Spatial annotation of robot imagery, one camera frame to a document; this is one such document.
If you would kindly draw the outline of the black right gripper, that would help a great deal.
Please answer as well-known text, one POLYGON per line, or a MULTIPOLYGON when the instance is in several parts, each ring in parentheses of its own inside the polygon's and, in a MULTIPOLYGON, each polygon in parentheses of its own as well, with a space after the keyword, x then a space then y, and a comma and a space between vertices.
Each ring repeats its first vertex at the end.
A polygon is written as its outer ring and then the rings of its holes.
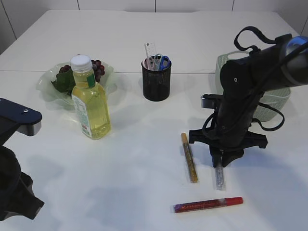
POLYGON ((201 129, 189 131, 189 143, 201 142, 209 145, 213 168, 226 167, 232 161, 242 158, 246 148, 266 148, 266 136, 248 130, 253 122, 255 109, 245 112, 243 119, 236 122, 234 128, 224 132, 222 126, 218 125, 219 106, 210 105, 203 108, 213 109, 214 112, 206 119, 201 129))

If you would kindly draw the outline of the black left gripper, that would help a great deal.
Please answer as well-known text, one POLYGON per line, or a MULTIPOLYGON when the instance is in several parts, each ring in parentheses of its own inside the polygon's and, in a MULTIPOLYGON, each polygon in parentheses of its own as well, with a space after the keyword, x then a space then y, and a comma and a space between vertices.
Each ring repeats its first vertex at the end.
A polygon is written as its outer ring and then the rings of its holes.
POLYGON ((0 148, 0 218, 24 216, 34 219, 44 202, 33 193, 32 178, 21 171, 14 152, 0 148))

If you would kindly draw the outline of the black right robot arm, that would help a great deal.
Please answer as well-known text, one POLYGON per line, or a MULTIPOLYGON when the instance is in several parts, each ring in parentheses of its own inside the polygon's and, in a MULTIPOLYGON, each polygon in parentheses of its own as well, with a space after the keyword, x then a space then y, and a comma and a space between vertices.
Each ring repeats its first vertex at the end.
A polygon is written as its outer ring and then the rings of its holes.
POLYGON ((308 83, 308 40, 290 34, 274 45, 255 50, 242 59, 227 61, 220 71, 223 93, 204 94, 203 108, 213 109, 203 127, 189 132, 189 142, 209 146, 213 167, 241 158, 246 148, 264 149, 265 135, 249 131, 264 93, 308 83))

